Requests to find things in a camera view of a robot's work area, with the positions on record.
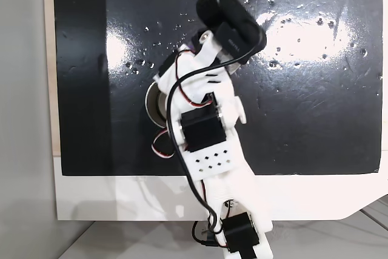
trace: glossy black surface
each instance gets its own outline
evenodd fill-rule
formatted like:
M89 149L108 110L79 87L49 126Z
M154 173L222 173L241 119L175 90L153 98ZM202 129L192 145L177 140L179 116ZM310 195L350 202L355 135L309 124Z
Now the glossy black surface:
M173 46L202 27L195 1L55 0L64 175L182 175L151 151L158 128L144 98ZM254 172L376 172L382 0L241 2L267 31L267 47L232 76Z

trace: red and white wire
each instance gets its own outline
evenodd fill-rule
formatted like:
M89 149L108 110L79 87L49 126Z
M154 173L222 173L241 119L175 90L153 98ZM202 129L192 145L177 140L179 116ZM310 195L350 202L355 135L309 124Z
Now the red and white wire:
M153 152L155 154L157 154L157 156L159 156L160 158L163 158L163 159L169 159L171 158L172 156L174 156L174 153L172 154L166 154L166 153L163 153L162 151L159 151L156 147L155 147L155 142L158 140L158 138L160 138L161 136L163 136L165 133L167 133L168 130L167 128L165 129L162 129L156 136L155 136L155 139L153 139L153 142L152 142L152 145L151 145L151 149L153 150Z
M191 52L191 50L182 50L182 51L179 51L179 53L177 54L177 56L175 57L175 77L176 77L176 80L179 80L179 76L178 76L178 58L185 52ZM182 86L181 84L179 84L179 91L181 92L182 96L184 97L184 99L186 99L186 101L188 103L190 103L190 105L192 105L193 107L204 107L204 106L207 106L209 104L211 104L213 102L213 100L208 100L208 101L205 101L204 103L195 103L194 101L192 101L187 95L186 93L184 93L183 89L182 89Z

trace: perforated plate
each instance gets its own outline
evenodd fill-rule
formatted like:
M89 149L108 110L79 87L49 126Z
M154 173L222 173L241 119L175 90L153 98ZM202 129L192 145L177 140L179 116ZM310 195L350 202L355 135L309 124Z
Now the perforated plate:
M232 170L236 165L230 141L192 153L186 151L183 157L194 181Z

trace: robotic arm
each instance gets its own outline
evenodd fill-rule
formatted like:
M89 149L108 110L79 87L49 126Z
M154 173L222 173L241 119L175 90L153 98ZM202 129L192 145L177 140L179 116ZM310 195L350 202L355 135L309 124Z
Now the robotic arm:
M167 129L225 258L271 259L265 233L272 221L235 129L246 116L230 79L265 47L266 34L237 0L198 0L196 8L207 28L170 55L154 77L168 96ZM222 216L230 201L238 211Z

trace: white frame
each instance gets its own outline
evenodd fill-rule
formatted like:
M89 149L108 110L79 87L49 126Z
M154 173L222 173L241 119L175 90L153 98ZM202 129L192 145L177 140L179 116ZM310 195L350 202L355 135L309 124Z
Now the white frame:
M388 0L383 0L384 16ZM205 220L184 177L65 177L61 171L53 0L45 0L48 86L59 220ZM387 21L383 24L388 39ZM383 44L384 56L388 45ZM383 76L388 76L386 59ZM388 80L383 79L383 92ZM380 171L364 175L257 176L272 220L339 220L388 194L388 93L383 94Z

